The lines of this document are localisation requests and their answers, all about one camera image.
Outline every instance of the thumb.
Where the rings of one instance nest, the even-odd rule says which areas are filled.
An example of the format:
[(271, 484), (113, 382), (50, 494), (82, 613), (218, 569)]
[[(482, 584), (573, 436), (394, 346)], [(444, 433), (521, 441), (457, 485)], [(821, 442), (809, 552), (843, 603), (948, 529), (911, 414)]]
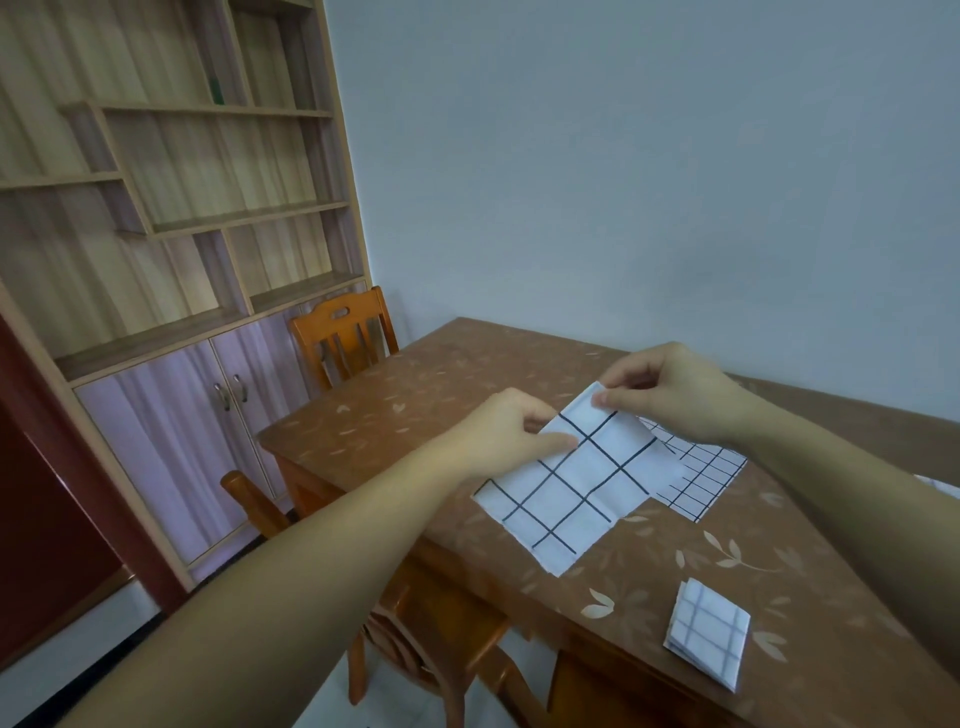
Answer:
[(565, 432), (542, 432), (530, 437), (530, 458), (542, 460), (550, 455), (570, 452), (577, 447), (577, 438)]
[(602, 409), (621, 409), (632, 415), (655, 417), (654, 389), (608, 389), (593, 395), (594, 406)]

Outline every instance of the cabinet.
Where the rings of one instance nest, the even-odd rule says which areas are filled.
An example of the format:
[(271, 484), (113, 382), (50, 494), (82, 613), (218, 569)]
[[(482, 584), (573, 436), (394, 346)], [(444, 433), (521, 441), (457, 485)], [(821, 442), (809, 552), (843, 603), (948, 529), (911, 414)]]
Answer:
[(220, 487), (243, 471), (281, 508), (283, 479), (255, 434), (308, 401), (282, 311), (77, 390), (178, 555), (203, 578), (256, 534)]
[[(309, 374), (287, 322), (298, 307), (213, 338), (213, 349), (250, 435), (286, 417), (309, 400)], [(274, 457), (254, 443), (273, 497), (286, 492)]]
[(323, 1), (4, 3), (0, 36), (0, 315), (190, 587), (253, 536), (224, 473), (285, 497), (252, 436), (316, 392), (286, 319), (372, 285)]

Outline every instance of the hand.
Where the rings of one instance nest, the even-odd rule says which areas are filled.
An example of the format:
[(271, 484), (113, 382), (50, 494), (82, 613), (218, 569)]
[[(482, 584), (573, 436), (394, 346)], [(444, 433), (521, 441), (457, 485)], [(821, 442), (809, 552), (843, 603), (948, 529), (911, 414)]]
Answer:
[(683, 344), (663, 344), (624, 356), (599, 379), (608, 387), (593, 397), (698, 443), (736, 447), (756, 406), (763, 403), (711, 361)]
[(497, 477), (534, 460), (577, 447), (577, 438), (561, 432), (532, 434), (557, 416), (544, 401), (505, 389), (437, 438), (435, 443), (463, 473), (463, 478)]

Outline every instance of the napkin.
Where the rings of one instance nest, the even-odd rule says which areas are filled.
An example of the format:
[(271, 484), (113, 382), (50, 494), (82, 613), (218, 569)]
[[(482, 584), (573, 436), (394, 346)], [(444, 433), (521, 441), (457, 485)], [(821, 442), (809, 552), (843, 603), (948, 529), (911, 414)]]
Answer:
[(750, 615), (696, 579), (680, 585), (663, 646), (736, 692)]

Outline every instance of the cabinet door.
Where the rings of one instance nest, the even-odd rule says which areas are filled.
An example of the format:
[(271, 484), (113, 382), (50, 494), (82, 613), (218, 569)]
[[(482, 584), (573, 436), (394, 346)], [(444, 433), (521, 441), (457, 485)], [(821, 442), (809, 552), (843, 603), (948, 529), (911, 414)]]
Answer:
[(209, 342), (91, 382), (77, 396), (184, 563), (246, 519), (220, 487), (225, 473), (239, 469), (269, 493)]
[[(254, 441), (260, 430), (310, 401), (297, 342), (287, 328), (287, 321), (299, 313), (296, 307), (290, 308), (213, 339)], [(280, 497), (286, 487), (276, 461), (269, 452), (256, 447), (274, 496)]]

